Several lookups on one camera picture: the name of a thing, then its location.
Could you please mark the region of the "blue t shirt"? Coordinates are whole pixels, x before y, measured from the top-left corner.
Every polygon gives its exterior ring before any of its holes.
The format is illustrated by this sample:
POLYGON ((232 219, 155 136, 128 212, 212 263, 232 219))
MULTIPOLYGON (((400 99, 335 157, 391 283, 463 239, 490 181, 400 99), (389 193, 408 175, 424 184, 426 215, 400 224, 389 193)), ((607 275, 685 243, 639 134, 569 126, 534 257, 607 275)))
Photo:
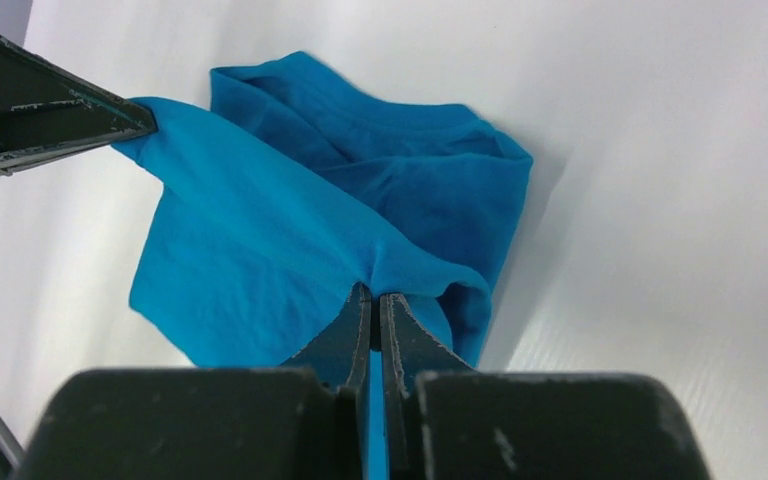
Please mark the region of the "blue t shirt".
POLYGON ((476 364, 532 156, 466 106, 387 102, 303 52, 210 81, 208 109, 143 98, 156 133, 116 146, 163 185, 131 308, 199 367, 270 366, 362 283, 476 364))

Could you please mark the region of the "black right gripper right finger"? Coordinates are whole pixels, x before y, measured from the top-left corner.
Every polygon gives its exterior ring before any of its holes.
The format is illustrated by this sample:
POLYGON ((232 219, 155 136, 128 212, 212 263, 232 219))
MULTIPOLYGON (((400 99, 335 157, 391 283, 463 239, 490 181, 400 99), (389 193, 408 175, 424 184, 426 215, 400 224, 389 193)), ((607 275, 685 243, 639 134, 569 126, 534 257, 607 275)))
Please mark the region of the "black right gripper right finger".
POLYGON ((683 409, 660 381, 596 372, 481 373, 379 302, 393 479, 706 479, 683 409))

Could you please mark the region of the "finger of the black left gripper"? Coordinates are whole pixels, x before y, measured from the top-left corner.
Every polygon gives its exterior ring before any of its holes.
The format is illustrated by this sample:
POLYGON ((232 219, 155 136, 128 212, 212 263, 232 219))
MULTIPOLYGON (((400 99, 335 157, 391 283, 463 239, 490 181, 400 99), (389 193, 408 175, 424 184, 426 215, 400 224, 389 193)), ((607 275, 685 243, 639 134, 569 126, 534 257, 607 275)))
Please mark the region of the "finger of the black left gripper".
POLYGON ((0 176, 156 130, 149 109, 0 35, 0 176))

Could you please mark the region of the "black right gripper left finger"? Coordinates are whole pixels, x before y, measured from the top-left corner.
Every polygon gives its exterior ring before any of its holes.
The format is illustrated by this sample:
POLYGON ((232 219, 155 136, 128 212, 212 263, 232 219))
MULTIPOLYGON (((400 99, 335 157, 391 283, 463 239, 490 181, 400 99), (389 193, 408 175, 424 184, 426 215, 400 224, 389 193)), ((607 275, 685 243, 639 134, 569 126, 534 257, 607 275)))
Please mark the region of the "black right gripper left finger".
POLYGON ((364 479, 372 298, 271 368, 97 369, 52 397, 18 479, 364 479))

